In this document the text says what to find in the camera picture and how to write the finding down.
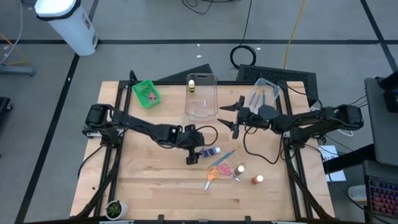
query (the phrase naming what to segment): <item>potted plant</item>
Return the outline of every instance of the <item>potted plant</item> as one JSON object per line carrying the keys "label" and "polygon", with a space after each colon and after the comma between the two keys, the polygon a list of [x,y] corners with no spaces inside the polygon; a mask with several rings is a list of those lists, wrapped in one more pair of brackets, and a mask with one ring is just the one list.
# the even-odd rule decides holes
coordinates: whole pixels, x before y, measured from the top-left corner
{"label": "potted plant", "polygon": [[114,200],[108,203],[105,210],[106,218],[109,220],[120,220],[126,216],[128,208],[126,203]]}

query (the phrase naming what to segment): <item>small bottle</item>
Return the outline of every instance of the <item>small bottle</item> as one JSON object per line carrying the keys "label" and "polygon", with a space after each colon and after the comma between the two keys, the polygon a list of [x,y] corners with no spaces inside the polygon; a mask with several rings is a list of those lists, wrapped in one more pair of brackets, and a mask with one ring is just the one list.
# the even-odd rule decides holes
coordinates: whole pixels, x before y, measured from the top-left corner
{"label": "small bottle", "polygon": [[195,82],[193,80],[189,80],[188,90],[190,93],[193,93],[195,91]]}
{"label": "small bottle", "polygon": [[212,148],[212,149],[203,150],[203,151],[200,153],[200,155],[203,156],[204,158],[206,158],[206,157],[209,157],[209,156],[218,154],[218,153],[220,153],[220,152],[221,152],[221,149],[218,148],[218,147],[216,147],[216,148]]}
{"label": "small bottle", "polygon": [[264,180],[264,178],[262,177],[262,175],[257,175],[251,179],[251,183],[258,184],[258,183],[261,183],[263,180]]}
{"label": "small bottle", "polygon": [[241,175],[244,171],[244,166],[239,165],[235,170],[234,170],[234,174],[235,175]]}

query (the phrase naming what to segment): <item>plastic bin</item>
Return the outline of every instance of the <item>plastic bin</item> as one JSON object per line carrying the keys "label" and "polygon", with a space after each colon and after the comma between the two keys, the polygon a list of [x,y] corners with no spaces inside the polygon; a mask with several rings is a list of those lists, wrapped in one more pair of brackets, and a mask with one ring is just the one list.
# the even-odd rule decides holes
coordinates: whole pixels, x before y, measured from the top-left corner
{"label": "plastic bin", "polygon": [[[191,93],[188,82],[195,82],[195,91]],[[185,91],[185,113],[193,121],[209,121],[218,112],[217,77],[213,74],[193,73],[187,75]]]}
{"label": "plastic bin", "polygon": [[[151,106],[160,102],[160,94],[156,90],[151,80],[145,80],[143,82],[140,82],[139,84],[132,86],[132,89],[134,90],[143,108],[150,108]],[[149,99],[150,93],[153,93],[155,95],[154,101],[151,101]]]}
{"label": "plastic bin", "polygon": [[81,0],[37,0],[37,17],[47,21],[79,56],[95,52],[98,36]]}
{"label": "plastic bin", "polygon": [[245,107],[250,108],[253,113],[258,114],[262,105],[275,107],[275,100],[280,93],[280,87],[263,78],[259,78],[250,91],[249,97],[245,100]]}

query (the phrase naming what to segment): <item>small plant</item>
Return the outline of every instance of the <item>small plant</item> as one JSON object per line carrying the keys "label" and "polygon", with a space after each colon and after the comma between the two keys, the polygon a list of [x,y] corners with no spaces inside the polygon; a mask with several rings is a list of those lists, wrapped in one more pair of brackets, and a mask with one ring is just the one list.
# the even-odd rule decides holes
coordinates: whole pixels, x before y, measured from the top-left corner
{"label": "small plant", "polygon": [[106,214],[108,214],[110,218],[117,218],[121,212],[122,209],[119,200],[117,202],[110,204],[106,208]]}

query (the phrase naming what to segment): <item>white pot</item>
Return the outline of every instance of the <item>white pot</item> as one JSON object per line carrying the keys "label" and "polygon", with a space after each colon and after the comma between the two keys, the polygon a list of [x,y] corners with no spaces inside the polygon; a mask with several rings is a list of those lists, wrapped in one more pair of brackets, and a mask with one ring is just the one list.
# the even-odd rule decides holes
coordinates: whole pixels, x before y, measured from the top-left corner
{"label": "white pot", "polygon": [[[117,201],[117,200],[114,200],[114,201],[108,203],[108,204],[106,205],[106,208],[108,208],[108,207],[109,207],[112,203],[114,203],[114,202],[118,202],[118,201]],[[129,210],[129,207],[128,207],[127,204],[124,203],[124,202],[119,201],[119,203],[120,203],[120,206],[121,206],[121,208],[122,208],[122,210],[121,210],[122,212],[119,214],[119,216],[117,216],[116,218],[111,218],[111,217],[108,216],[108,213],[105,212],[106,218],[108,218],[109,220],[121,220],[121,219],[123,219],[123,218],[127,215],[127,211]]]}

